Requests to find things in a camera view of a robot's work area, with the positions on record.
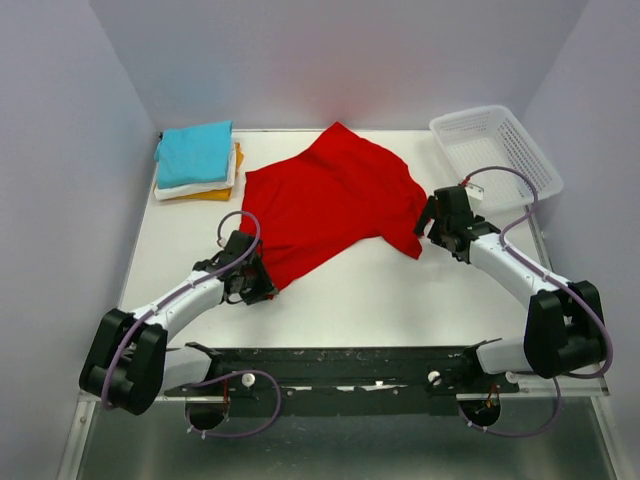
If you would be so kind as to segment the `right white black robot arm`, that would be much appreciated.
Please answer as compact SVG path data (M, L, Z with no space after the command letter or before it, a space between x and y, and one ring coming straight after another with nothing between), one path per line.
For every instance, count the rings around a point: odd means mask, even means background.
M490 340L467 349L469 361L459 370L467 389L483 391L506 372L551 379L611 364L611 340L597 288L558 276L509 245L496 226L472 211L464 187L441 188L428 198L414 232L425 230L432 244L487 274L526 309L522 338Z

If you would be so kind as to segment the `red t shirt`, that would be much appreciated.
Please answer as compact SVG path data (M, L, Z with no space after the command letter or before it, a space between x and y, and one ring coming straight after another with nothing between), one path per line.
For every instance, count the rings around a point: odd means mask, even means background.
M241 231L259 234L262 259L283 290L355 243L380 237L422 253L414 232L427 203L408 165L334 123L306 150L246 174Z

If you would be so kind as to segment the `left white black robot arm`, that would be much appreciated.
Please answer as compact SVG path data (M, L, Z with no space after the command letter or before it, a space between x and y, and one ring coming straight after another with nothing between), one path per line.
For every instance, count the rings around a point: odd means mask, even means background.
M221 251L197 262L189 276L159 299L133 311L109 310L99 322L79 376L79 387L133 415L166 390L189 384L214 393L220 368L198 345L168 344L193 320L222 304L255 304L278 289L262 260L261 239L233 231Z

